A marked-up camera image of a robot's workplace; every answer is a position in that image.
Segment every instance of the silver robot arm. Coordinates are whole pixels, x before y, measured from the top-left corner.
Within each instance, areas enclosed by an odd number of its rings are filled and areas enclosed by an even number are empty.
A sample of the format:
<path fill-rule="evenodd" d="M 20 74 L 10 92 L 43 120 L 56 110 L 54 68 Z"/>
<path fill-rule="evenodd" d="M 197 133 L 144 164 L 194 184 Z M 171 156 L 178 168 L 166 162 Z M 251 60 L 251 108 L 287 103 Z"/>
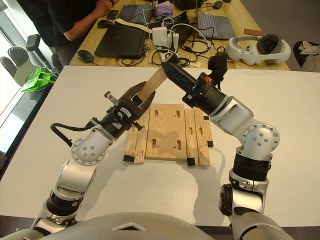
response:
<path fill-rule="evenodd" d="M 138 98 L 134 99 L 145 83 L 131 87 L 119 100 L 107 92 L 105 97 L 114 106 L 101 121 L 92 118 L 86 125 L 87 129 L 91 129 L 90 134 L 79 138 L 72 145 L 55 127 L 61 127 L 62 124 L 51 125 L 51 129 L 71 145 L 71 158 L 62 166 L 49 198 L 44 202 L 39 216 L 31 226 L 32 230 L 46 236 L 77 223 L 75 218 L 80 203 L 93 182 L 97 165 L 104 158 L 106 150 L 132 125 L 139 130 L 142 128 L 137 120 L 150 107 L 155 95 L 153 92 L 144 102 Z"/>
<path fill-rule="evenodd" d="M 279 133 L 271 125 L 254 119 L 249 108 L 214 86 L 205 73 L 198 79 L 178 65 L 163 62 L 167 77 L 186 92 L 182 100 L 200 108 L 212 123 L 235 136 L 237 147 L 229 184 L 221 187 L 219 209 L 228 216 L 236 240 L 291 240 L 272 219 L 263 215 L 271 168 L 271 152 L 279 144 Z"/>

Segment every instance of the green bag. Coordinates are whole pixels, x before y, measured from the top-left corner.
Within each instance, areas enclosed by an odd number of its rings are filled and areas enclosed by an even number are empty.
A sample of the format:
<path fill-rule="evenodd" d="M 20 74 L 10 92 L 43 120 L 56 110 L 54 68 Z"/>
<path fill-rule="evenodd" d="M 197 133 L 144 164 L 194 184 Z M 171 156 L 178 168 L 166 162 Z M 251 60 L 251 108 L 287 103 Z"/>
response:
<path fill-rule="evenodd" d="M 23 85 L 21 92 L 34 92 L 44 89 L 48 83 L 54 84 L 58 76 L 55 73 L 47 72 L 46 70 L 45 67 L 38 67 L 31 72 L 25 79 L 25 84 Z"/>

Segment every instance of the wooden plank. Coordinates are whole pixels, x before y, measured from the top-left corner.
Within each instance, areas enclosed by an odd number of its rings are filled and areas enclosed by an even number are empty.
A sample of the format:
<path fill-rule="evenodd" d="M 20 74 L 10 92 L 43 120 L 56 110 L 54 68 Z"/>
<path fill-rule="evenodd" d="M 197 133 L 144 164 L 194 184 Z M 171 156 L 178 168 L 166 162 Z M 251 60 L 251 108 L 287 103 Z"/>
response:
<path fill-rule="evenodd" d="M 198 143 L 199 165 L 210 166 L 210 155 L 208 149 L 208 139 L 211 131 L 208 132 L 207 125 L 204 120 L 204 113 L 199 108 L 194 108 L 194 122 L 196 129 L 196 140 Z"/>
<path fill-rule="evenodd" d="M 184 105 L 152 104 L 146 159 L 187 160 Z"/>
<path fill-rule="evenodd" d="M 126 138 L 123 161 L 133 164 L 136 155 L 138 129 L 135 126 L 132 126 L 127 133 L 128 136 Z"/>
<path fill-rule="evenodd" d="M 147 150 L 147 137 L 149 130 L 149 114 L 150 108 L 140 117 L 139 124 L 143 127 L 137 134 L 134 164 L 143 164 L 145 162 Z"/>
<path fill-rule="evenodd" d="M 136 95 L 144 102 L 166 79 L 164 69 L 159 67 Z"/>
<path fill-rule="evenodd" d="M 193 108 L 184 110 L 185 118 L 185 139 L 186 139 L 186 157 L 188 166 L 199 164 L 198 144 L 195 124 L 195 114 Z"/>

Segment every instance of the vr headset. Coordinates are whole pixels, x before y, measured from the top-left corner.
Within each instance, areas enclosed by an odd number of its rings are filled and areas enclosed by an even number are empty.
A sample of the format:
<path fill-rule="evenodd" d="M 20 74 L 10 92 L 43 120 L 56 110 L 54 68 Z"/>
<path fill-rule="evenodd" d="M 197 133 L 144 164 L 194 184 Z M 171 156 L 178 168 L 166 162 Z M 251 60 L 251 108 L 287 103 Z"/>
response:
<path fill-rule="evenodd" d="M 239 41 L 247 40 L 257 41 L 256 46 L 250 45 L 243 49 L 237 45 Z M 248 65 L 259 65 L 261 60 L 265 60 L 266 64 L 279 64 L 288 60 L 291 48 L 279 35 L 267 34 L 264 36 L 232 37 L 226 46 L 226 53 L 231 60 L 242 60 Z"/>

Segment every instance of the notebook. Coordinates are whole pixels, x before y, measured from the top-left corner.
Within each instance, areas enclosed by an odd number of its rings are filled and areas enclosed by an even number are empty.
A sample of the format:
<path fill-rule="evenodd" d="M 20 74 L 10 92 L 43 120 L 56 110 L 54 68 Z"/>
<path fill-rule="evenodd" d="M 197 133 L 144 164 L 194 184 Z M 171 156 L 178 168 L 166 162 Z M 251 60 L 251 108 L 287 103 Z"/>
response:
<path fill-rule="evenodd" d="M 132 26 L 108 27 L 94 54 L 103 57 L 139 59 L 142 57 L 146 32 Z"/>
<path fill-rule="evenodd" d="M 205 38 L 208 39 L 223 39 L 228 40 L 236 36 L 231 22 L 226 16 L 207 15 L 199 13 L 202 1 L 196 2 L 196 24 L 197 29 L 201 32 Z"/>
<path fill-rule="evenodd" d="M 152 5 L 133 5 L 126 4 L 123 6 L 118 18 L 135 24 L 149 23 L 152 17 Z"/>

